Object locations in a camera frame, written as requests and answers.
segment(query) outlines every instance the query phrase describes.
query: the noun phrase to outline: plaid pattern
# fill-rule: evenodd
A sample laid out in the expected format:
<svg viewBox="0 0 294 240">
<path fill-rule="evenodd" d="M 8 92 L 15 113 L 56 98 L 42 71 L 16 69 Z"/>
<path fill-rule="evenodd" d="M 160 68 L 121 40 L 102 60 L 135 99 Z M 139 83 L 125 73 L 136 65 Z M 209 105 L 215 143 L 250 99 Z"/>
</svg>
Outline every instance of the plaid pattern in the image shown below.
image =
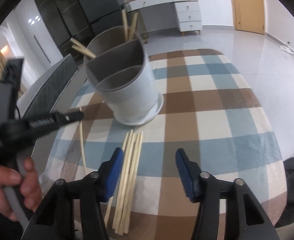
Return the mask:
<svg viewBox="0 0 294 240">
<path fill-rule="evenodd" d="M 243 178 L 275 224 L 286 205 L 284 166 L 266 114 L 242 75 L 225 55 L 211 49 L 157 54 L 150 62 L 165 102 L 155 119 L 134 127 L 144 131 L 144 138 L 129 234 L 118 236 L 111 229 L 113 207 L 110 237 L 191 238 L 198 204 L 190 203 L 183 191 L 174 157 L 178 148 L 219 179 Z M 133 127 L 113 118 L 88 81 L 71 108 L 80 106 L 87 167 L 95 171 Z M 58 132 L 45 175 L 45 182 L 84 176 L 78 123 Z M 222 221 L 225 212 L 222 201 Z"/>
</svg>

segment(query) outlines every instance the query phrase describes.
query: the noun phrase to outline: tiled floor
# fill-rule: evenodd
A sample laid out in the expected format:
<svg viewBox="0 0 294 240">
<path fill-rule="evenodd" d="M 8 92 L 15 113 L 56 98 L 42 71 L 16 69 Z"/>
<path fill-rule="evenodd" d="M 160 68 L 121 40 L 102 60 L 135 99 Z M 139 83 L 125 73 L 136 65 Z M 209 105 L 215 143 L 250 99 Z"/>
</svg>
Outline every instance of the tiled floor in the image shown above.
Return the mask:
<svg viewBox="0 0 294 240">
<path fill-rule="evenodd" d="M 200 48 L 224 53 L 260 100 L 283 159 L 294 156 L 294 56 L 282 51 L 275 41 L 256 33 L 203 30 L 200 36 L 152 36 L 145 47 L 150 55 Z"/>
</svg>

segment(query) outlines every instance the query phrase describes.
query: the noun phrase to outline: black handle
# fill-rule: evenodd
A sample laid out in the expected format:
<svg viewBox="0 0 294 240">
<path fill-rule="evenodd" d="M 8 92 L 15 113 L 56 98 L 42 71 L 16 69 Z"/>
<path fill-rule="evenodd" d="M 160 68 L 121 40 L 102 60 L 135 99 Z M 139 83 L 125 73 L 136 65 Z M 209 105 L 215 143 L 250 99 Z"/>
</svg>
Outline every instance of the black handle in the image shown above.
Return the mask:
<svg viewBox="0 0 294 240">
<path fill-rule="evenodd" d="M 23 167 L 23 159 L 20 158 L 19 155 L 8 162 L 6 167 L 18 171 L 22 176 L 25 175 L 26 171 Z M 11 209 L 15 213 L 23 230 L 25 230 L 34 213 L 25 207 L 24 197 L 20 193 L 19 187 L 20 185 L 15 187 L 4 187 L 4 192 Z"/>
</svg>

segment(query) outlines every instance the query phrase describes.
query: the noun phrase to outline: finger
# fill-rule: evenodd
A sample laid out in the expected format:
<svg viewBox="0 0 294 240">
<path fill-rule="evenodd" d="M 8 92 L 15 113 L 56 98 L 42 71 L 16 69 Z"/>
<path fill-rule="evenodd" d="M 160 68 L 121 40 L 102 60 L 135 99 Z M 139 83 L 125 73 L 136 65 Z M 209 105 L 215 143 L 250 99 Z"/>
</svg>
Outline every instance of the finger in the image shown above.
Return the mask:
<svg viewBox="0 0 294 240">
<path fill-rule="evenodd" d="M 26 197 L 24 200 L 25 207 L 35 212 L 41 202 L 41 193 L 42 191 L 39 187 L 32 194 Z"/>
<path fill-rule="evenodd" d="M 22 177 L 17 171 L 0 166 L 0 188 L 4 186 L 16 186 L 20 184 Z"/>
<path fill-rule="evenodd" d="M 34 171 L 34 161 L 31 157 L 27 157 L 24 162 L 23 162 L 24 168 L 26 170 L 26 172 L 31 172 Z"/>
<path fill-rule="evenodd" d="M 3 187 L 18 185 L 21 180 L 22 178 L 17 171 L 0 166 L 0 213 L 13 221 L 15 221 L 16 217 L 7 202 Z"/>
<path fill-rule="evenodd" d="M 27 172 L 20 186 L 20 192 L 24 197 L 28 197 L 39 186 L 38 174 L 35 170 Z"/>
<path fill-rule="evenodd" d="M 10 208 L 7 198 L 5 196 L 4 191 L 0 188 L 0 214 L 9 218 L 13 213 L 12 209 Z"/>
<path fill-rule="evenodd" d="M 15 215 L 14 212 L 12 212 L 8 218 L 10 220 L 14 221 L 14 222 L 17 222 L 18 221 L 18 219 L 17 219 L 17 217 L 16 217 L 16 215 Z"/>
</svg>

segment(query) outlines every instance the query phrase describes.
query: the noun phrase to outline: wooden chopstick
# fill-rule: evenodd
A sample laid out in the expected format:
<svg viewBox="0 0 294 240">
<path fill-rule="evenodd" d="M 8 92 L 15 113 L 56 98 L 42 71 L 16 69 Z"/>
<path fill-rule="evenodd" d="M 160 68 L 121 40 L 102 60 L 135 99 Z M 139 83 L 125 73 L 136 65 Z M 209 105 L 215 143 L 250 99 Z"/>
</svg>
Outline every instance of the wooden chopstick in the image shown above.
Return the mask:
<svg viewBox="0 0 294 240">
<path fill-rule="evenodd" d="M 95 58 L 96 55 L 94 53 L 92 53 L 89 49 L 83 49 L 81 47 L 78 47 L 76 45 L 72 45 L 71 46 L 74 50 L 77 50 L 78 52 L 80 52 L 81 54 L 84 54 L 85 56 L 88 56 L 90 58 Z"/>
<path fill-rule="evenodd" d="M 119 186 L 118 186 L 118 195 L 117 195 L 115 216 L 114 216 L 114 221 L 112 223 L 112 228 L 113 229 L 116 229 L 116 225 L 117 225 L 117 219 L 118 219 L 119 207 L 120 207 L 120 195 L 121 195 L 120 193 L 122 191 L 123 184 L 124 184 L 125 167 L 126 167 L 127 162 L 128 162 L 129 148 L 130 148 L 130 143 L 131 143 L 132 137 L 133 137 L 133 130 L 131 130 L 130 133 L 129 133 L 128 142 L 127 142 L 127 145 L 126 145 L 125 157 L 124 157 L 123 167 L 122 167 L 122 170 L 121 170 Z"/>
<path fill-rule="evenodd" d="M 128 38 L 129 41 L 134 38 L 134 34 L 135 34 L 135 31 L 136 31 L 136 26 L 137 26 L 137 19 L 138 19 L 138 12 L 135 12 L 133 20 L 131 22 L 129 38 Z"/>
<path fill-rule="evenodd" d="M 123 142 L 123 146 L 121 147 L 121 149 L 123 150 L 123 152 L 125 152 L 125 148 L 126 148 L 126 144 L 128 141 L 128 135 L 129 133 L 126 134 L 124 142 Z M 108 220 L 109 220 L 109 215 L 110 215 L 110 210 L 111 210 L 111 204 L 112 204 L 112 200 L 114 199 L 114 197 L 111 197 L 108 201 L 108 206 L 107 206 L 107 211 L 106 211 L 106 215 L 104 218 L 104 222 L 105 222 L 105 226 L 107 227 L 108 224 Z"/>
<path fill-rule="evenodd" d="M 128 171 L 129 171 L 130 162 L 131 162 L 132 155 L 133 155 L 133 145 L 134 145 L 135 138 L 136 138 L 136 135 L 133 134 L 132 140 L 130 142 L 130 147 L 129 147 L 128 161 L 127 161 L 126 168 L 125 168 L 124 183 L 123 183 L 123 187 L 120 192 L 119 213 L 118 213 L 118 217 L 116 220 L 116 229 L 115 229 L 116 234 L 118 234 L 118 231 L 119 231 L 120 220 L 121 220 L 123 207 L 124 207 L 125 193 L 126 193 L 126 188 L 127 188 L 127 184 L 128 184 L 128 175 L 129 175 Z"/>
<path fill-rule="evenodd" d="M 70 41 L 82 49 L 87 49 L 83 44 L 81 44 L 79 41 L 75 40 L 74 38 L 71 38 Z"/>
<path fill-rule="evenodd" d="M 79 137 L 80 137 L 80 151 L 81 151 L 81 158 L 83 160 L 84 165 L 84 171 L 85 175 L 88 175 L 87 173 L 87 166 L 86 166 L 86 160 L 85 160 L 85 151 L 84 151 L 84 138 L 83 138 L 83 122 L 79 122 Z"/>
<path fill-rule="evenodd" d="M 136 143 L 135 143 L 135 149 L 134 149 L 134 153 L 133 153 L 133 158 L 132 158 L 132 162 L 131 162 L 131 165 L 130 165 L 128 184 L 127 184 L 125 200 L 124 200 L 124 208 L 123 208 L 123 213 L 122 213 L 122 216 L 121 216 L 121 221 L 120 221 L 119 231 L 118 231 L 119 235 L 124 234 L 125 221 L 126 221 L 128 205 L 129 205 L 129 200 L 130 200 L 130 191 L 131 191 L 133 179 L 134 179 L 134 176 L 135 176 L 135 165 L 136 165 L 136 162 L 137 162 L 137 156 L 138 156 L 138 151 L 139 151 L 140 137 L 141 137 L 141 133 L 139 133 L 137 135 Z"/>
<path fill-rule="evenodd" d="M 127 22 L 126 9 L 123 9 L 123 10 L 121 11 L 121 18 L 122 18 L 122 20 L 123 20 L 124 34 L 125 34 L 125 41 L 128 41 L 128 22 Z"/>
<path fill-rule="evenodd" d="M 134 168 L 132 184 L 130 185 L 130 194 L 129 194 L 129 199 L 128 199 L 127 213 L 125 215 L 125 226 L 124 226 L 124 233 L 125 234 L 128 234 L 128 231 L 129 231 L 130 212 L 131 212 L 132 205 L 133 205 L 139 159 L 140 159 L 140 154 L 142 152 L 142 143 L 143 143 L 143 132 L 140 133 L 136 162 L 133 164 L 135 166 L 135 168 Z"/>
</svg>

